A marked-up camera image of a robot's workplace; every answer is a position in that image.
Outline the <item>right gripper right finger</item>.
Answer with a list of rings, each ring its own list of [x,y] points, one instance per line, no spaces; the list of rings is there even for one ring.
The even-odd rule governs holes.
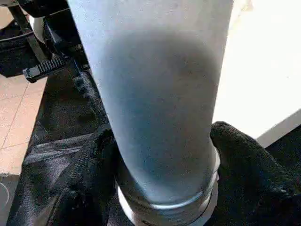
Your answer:
[[[218,203],[208,226],[299,226],[295,179],[256,140],[217,121],[210,138],[221,165]]]

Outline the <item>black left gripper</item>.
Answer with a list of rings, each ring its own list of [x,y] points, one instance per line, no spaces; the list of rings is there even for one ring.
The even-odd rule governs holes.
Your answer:
[[[35,37],[52,55],[39,61],[42,67],[55,68],[70,59],[82,70],[90,68],[66,0],[21,0],[20,6],[30,16]]]

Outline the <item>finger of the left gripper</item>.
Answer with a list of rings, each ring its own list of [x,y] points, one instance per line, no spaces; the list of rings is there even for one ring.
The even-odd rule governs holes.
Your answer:
[[[97,126],[101,129],[108,129],[109,120],[90,71],[79,71],[72,80],[79,94],[88,101],[89,107],[95,116]]]

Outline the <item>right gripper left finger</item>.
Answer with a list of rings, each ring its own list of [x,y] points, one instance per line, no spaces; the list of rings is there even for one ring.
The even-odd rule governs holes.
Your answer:
[[[115,189],[119,149],[111,128],[99,128],[53,186],[55,226],[105,226]]]

